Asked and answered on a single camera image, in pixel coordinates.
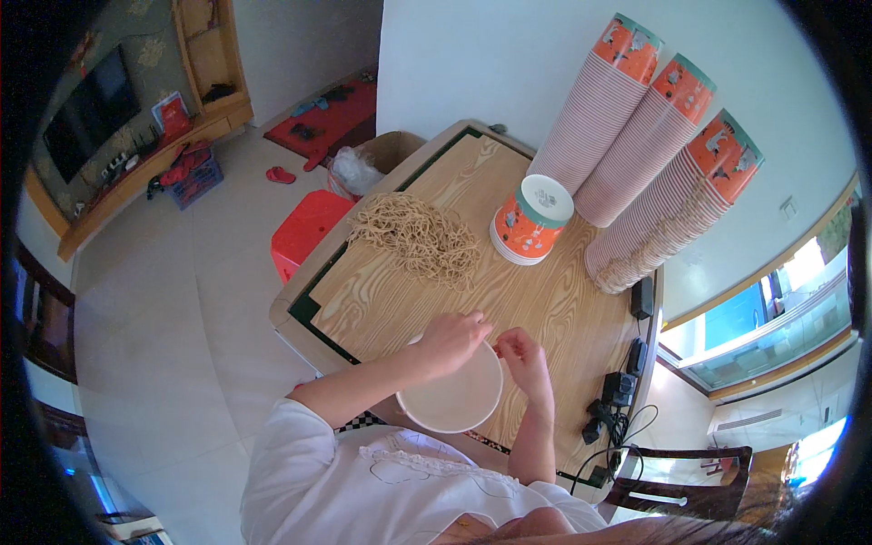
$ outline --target air vent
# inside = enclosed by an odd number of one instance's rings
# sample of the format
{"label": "air vent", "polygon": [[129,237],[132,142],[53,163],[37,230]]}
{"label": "air vent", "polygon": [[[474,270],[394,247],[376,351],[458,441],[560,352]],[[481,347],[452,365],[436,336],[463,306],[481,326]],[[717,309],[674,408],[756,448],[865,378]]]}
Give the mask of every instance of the air vent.
{"label": "air vent", "polygon": [[764,420],[777,419],[781,416],[781,409],[776,409],[774,411],[764,412],[763,414],[759,414],[757,416],[752,416],[750,419],[742,419],[736,420],[734,422],[725,422],[724,424],[718,424],[718,431],[723,432],[724,430],[732,430],[733,428],[742,427],[742,426],[750,426],[751,424],[757,424],[758,422],[763,422]]}

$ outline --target red plastic stool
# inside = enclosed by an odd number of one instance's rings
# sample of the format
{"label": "red plastic stool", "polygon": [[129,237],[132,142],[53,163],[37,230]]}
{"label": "red plastic stool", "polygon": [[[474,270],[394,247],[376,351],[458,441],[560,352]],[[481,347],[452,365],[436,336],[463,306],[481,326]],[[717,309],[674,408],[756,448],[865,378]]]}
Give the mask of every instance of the red plastic stool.
{"label": "red plastic stool", "polygon": [[288,219],[273,234],[270,254],[278,275],[286,283],[334,225],[354,203],[319,189],[303,197]]}

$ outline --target red mat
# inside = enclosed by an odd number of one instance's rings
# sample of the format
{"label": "red mat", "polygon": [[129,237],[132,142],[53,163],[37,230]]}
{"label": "red mat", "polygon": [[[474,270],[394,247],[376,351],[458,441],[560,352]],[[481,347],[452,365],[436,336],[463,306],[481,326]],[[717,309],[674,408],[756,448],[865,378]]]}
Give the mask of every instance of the red mat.
{"label": "red mat", "polygon": [[[352,129],[370,118],[374,119],[376,112],[376,84],[365,83],[363,81],[352,81],[345,84],[354,89],[354,92],[346,95],[347,100],[333,100],[330,107],[322,110],[317,106],[306,113],[295,118],[287,118],[279,123],[271,131],[265,133],[263,138],[271,140],[279,146],[286,147],[294,153],[299,153],[303,157],[309,159],[306,169],[311,170],[317,163],[324,160],[325,157],[332,151],[331,148],[343,137],[350,133]],[[305,126],[314,127],[317,131],[323,131],[312,140],[303,140],[298,134],[291,133],[290,129],[297,123],[302,123]],[[365,140],[357,142],[362,144],[364,141],[375,137],[374,123],[367,123],[367,127],[372,125],[372,136],[368,136]],[[346,146],[353,146],[355,143],[344,142]]]}

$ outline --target white shirt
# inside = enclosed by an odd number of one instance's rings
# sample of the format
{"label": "white shirt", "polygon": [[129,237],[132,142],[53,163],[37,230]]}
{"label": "white shirt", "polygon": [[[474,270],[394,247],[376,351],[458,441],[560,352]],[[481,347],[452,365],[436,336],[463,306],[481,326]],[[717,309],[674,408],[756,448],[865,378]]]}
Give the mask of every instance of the white shirt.
{"label": "white shirt", "polygon": [[255,442],[242,536],[249,545],[429,543],[464,513],[497,528],[548,506],[576,532],[606,527],[589,503],[557,485],[525,487],[401,427],[335,436],[305,405],[282,399]]}

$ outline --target wallpaper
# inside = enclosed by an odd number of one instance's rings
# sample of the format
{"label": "wallpaper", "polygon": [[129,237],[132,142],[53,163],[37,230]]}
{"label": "wallpaper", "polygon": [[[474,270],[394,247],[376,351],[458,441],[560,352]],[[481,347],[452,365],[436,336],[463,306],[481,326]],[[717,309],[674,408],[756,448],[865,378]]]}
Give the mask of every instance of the wallpaper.
{"label": "wallpaper", "polygon": [[33,164],[45,189],[67,219],[73,219],[76,202],[88,202],[102,183],[100,171],[121,152],[133,150],[133,136],[148,138],[148,126],[154,124],[151,108],[171,92],[178,91],[189,111],[194,109],[194,95],[182,65],[171,0],[112,0],[92,26],[94,45],[85,55],[85,71],[121,45],[133,90],[140,102],[140,113],[121,127],[91,157],[79,173],[64,182],[45,143],[42,132],[51,117],[81,81],[80,69],[65,72],[51,96],[48,110],[40,122],[33,149]]}

